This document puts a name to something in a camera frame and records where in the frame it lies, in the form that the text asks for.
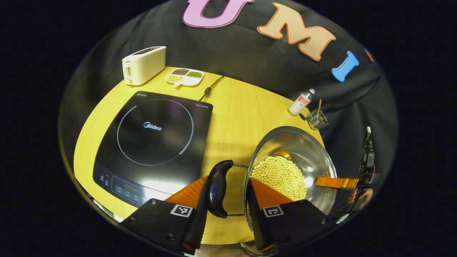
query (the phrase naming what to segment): midea logo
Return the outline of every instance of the midea logo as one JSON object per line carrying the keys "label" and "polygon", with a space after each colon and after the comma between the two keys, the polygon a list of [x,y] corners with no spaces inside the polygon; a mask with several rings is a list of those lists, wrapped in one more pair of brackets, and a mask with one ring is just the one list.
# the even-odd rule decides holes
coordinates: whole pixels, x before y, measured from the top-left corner
{"label": "midea logo", "polygon": [[161,131],[161,130],[162,130],[161,127],[157,127],[157,126],[155,126],[155,125],[152,125],[152,124],[149,123],[149,122],[145,122],[145,123],[143,124],[143,127],[155,129],[155,130],[158,130],[158,131]]}

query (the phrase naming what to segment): pot handle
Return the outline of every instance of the pot handle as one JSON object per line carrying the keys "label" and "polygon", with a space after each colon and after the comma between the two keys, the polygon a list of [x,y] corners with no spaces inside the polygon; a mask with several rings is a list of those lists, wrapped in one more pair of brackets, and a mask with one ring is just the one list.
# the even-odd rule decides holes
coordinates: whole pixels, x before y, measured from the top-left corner
{"label": "pot handle", "polygon": [[227,218],[227,212],[222,206],[225,197],[227,181],[225,176],[233,166],[232,160],[221,161],[216,164],[208,175],[205,198],[209,212],[219,218]]}

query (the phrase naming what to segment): stainless steel pot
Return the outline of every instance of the stainless steel pot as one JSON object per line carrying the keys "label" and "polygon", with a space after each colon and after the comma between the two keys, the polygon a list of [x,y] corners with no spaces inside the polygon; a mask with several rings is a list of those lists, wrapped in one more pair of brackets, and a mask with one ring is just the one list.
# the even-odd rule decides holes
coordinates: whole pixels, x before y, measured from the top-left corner
{"label": "stainless steel pot", "polygon": [[300,168],[305,177],[304,183],[307,188],[305,199],[328,215],[335,202],[336,189],[316,187],[314,180],[318,176],[336,178],[333,162],[325,148],[313,136],[302,129],[290,126],[278,127],[267,133],[257,145],[249,166],[236,164],[230,160],[221,161],[214,166],[208,175],[208,189],[205,194],[208,210],[220,218],[228,216],[222,206],[226,189],[225,176],[232,166],[245,167],[247,174],[244,183],[244,215],[254,233],[246,199],[251,171],[268,156],[284,155],[284,153]]}

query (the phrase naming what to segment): small glass cup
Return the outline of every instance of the small glass cup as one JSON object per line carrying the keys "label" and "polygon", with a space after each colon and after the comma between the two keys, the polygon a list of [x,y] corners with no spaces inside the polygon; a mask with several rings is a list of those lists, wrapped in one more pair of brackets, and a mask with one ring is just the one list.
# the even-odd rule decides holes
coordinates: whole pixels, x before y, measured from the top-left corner
{"label": "small glass cup", "polygon": [[317,113],[317,109],[312,111],[308,117],[306,117],[306,120],[308,121],[309,127],[311,129],[317,130],[320,126],[324,125],[325,123],[328,122],[327,118],[325,117],[324,113],[322,110],[319,111],[319,114]]}

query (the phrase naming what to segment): black cloth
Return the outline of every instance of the black cloth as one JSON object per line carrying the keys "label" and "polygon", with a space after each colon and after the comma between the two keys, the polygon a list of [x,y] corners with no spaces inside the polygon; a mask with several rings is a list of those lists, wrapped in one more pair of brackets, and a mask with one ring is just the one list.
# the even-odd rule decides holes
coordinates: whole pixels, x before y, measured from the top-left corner
{"label": "black cloth", "polygon": [[[378,62],[346,30],[295,2],[276,0],[298,11],[306,27],[322,26],[335,35],[315,61],[300,52],[287,37],[274,39],[257,31],[276,11],[271,0],[246,4],[235,21],[218,28],[186,25],[186,1],[173,0],[150,9],[102,39],[81,62],[65,90],[59,116],[64,155],[73,167],[79,133],[98,102],[121,80],[123,57],[151,46],[166,46],[166,65],[188,67],[238,79],[295,100],[314,88],[314,109],[322,99],[329,124],[320,129],[324,145],[339,177],[357,177],[365,127],[371,126],[379,183],[386,179],[396,151],[399,125],[389,82]],[[222,13],[226,1],[210,1],[203,15]],[[331,69],[351,51],[359,60],[344,82]]]}

